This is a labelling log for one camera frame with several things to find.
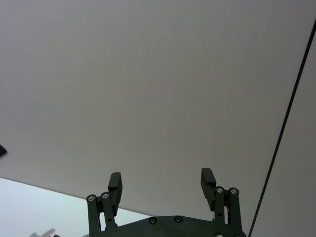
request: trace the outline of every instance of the black object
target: black object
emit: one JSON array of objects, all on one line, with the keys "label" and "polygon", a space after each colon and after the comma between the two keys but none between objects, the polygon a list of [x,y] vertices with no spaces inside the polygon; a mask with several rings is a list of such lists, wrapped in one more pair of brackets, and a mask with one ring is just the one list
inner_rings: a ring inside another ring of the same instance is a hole
[{"label": "black object", "polygon": [[[205,221],[185,216],[157,216],[118,227],[117,215],[122,194],[120,173],[113,173],[108,192],[99,197],[89,195],[88,219],[90,237],[246,237],[241,228],[239,191],[236,188],[225,190],[216,186],[216,179],[210,168],[203,168],[201,186],[213,221]],[[225,224],[224,208],[228,209],[228,223]],[[106,228],[101,230],[99,214],[104,213]]]},{"label": "black object", "polygon": [[5,155],[7,153],[6,149],[0,145],[0,157],[2,157],[3,155]]}]

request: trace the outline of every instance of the screw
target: screw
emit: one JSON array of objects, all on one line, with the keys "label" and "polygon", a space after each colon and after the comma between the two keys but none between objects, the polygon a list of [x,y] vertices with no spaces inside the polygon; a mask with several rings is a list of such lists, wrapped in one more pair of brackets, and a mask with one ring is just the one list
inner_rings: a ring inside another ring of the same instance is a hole
[{"label": "screw", "polygon": [[104,194],[102,195],[102,197],[103,197],[103,198],[108,198],[108,197],[109,197],[109,194],[108,194],[108,193],[104,193]]},{"label": "screw", "polygon": [[231,189],[232,194],[237,194],[238,190],[237,189]]},{"label": "screw", "polygon": [[221,188],[221,187],[218,187],[218,188],[216,188],[216,191],[219,192],[219,193],[222,193],[222,192],[224,191],[224,189]]},{"label": "screw", "polygon": [[177,223],[181,223],[183,221],[182,217],[181,216],[176,216],[174,218],[174,221],[177,222]]},{"label": "screw", "polygon": [[149,223],[154,225],[157,223],[157,219],[155,217],[149,218]]},{"label": "screw", "polygon": [[93,201],[95,199],[95,196],[94,195],[90,195],[89,197],[88,197],[88,201]]}]

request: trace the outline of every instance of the white table surface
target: white table surface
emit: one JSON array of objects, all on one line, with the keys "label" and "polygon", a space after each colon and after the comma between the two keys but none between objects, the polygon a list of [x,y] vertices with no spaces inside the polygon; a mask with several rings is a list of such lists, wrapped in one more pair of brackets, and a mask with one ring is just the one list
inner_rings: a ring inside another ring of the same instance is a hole
[{"label": "white table surface", "polygon": [[[2,178],[0,193],[1,237],[82,237],[89,232],[84,199]],[[119,209],[116,223],[121,226],[147,217]]]}]

